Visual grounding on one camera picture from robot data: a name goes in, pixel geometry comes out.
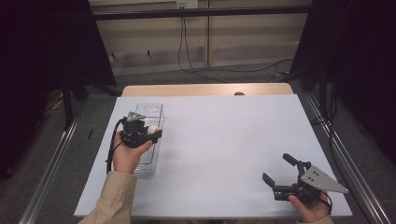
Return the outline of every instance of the sleeve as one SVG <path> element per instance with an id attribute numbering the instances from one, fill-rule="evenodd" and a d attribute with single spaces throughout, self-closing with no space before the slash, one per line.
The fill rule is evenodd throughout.
<path id="1" fill-rule="evenodd" d="M 122 172 L 107 174 L 96 207 L 79 223 L 131 223 L 137 177 Z"/>
<path id="2" fill-rule="evenodd" d="M 307 224 L 307 223 L 299 220 L 299 221 L 297 221 L 297 224 Z M 326 216 L 321 220 L 318 220 L 316 222 L 310 222 L 309 224 L 333 224 L 333 222 L 332 222 L 332 218 L 330 216 Z"/>

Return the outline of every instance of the transparent box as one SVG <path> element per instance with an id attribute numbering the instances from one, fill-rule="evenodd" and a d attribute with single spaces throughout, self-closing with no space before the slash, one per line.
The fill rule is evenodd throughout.
<path id="1" fill-rule="evenodd" d="M 163 130 L 164 115 L 162 104 L 139 104 L 136 106 L 135 113 L 146 117 L 143 119 L 143 121 L 145 121 L 145 127 L 157 125 L 161 130 Z M 161 139 L 162 137 L 159 138 L 158 142 L 152 145 L 151 148 L 142 155 L 139 164 L 134 170 L 136 175 L 152 175 L 155 173 Z"/>

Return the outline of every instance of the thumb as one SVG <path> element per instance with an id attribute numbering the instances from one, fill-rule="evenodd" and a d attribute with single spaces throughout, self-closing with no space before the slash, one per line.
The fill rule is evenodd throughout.
<path id="1" fill-rule="evenodd" d="M 140 157 L 141 155 L 143 155 L 143 153 L 149 151 L 149 148 L 151 146 L 152 146 L 152 141 L 149 140 L 145 142 L 145 144 L 143 144 L 142 146 L 135 148 L 134 153 L 136 153 Z"/>
<path id="2" fill-rule="evenodd" d="M 289 201 L 300 212 L 303 217 L 309 216 L 309 209 L 294 195 L 289 196 Z"/>

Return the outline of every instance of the wall outlet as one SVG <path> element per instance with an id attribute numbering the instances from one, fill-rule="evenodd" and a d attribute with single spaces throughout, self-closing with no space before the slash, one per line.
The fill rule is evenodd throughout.
<path id="1" fill-rule="evenodd" d="M 187 8 L 198 8 L 198 0 L 187 0 Z"/>
<path id="2" fill-rule="evenodd" d="M 177 0 L 176 9 L 184 9 L 184 8 L 187 8 L 187 0 Z"/>

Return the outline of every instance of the black horizontal bar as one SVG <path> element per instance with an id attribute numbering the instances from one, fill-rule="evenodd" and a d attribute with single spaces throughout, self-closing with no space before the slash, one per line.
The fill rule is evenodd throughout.
<path id="1" fill-rule="evenodd" d="M 129 19 L 207 17 L 207 16 L 235 16 L 262 14 L 295 14 L 308 13 L 311 6 L 302 7 L 241 7 L 241 8 L 200 8 L 200 9 L 172 9 L 130 12 L 95 12 L 78 15 L 52 15 L 50 19 L 114 21 Z"/>

